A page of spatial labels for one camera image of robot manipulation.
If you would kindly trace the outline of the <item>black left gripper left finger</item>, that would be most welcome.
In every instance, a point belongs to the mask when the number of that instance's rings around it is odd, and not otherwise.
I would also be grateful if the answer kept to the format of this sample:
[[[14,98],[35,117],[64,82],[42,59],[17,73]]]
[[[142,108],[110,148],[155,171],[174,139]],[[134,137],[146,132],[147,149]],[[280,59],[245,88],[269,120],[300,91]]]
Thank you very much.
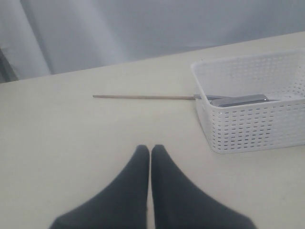
[[[57,217],[52,229],[145,229],[150,154],[138,145],[119,175],[100,193]]]

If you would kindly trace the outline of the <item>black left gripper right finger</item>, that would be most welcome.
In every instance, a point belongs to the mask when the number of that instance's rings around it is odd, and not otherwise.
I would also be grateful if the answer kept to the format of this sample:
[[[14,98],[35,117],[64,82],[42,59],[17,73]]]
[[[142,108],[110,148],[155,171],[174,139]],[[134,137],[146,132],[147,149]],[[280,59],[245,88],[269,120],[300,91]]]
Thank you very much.
[[[157,229],[254,229],[247,216],[199,189],[163,145],[151,152],[151,184]]]

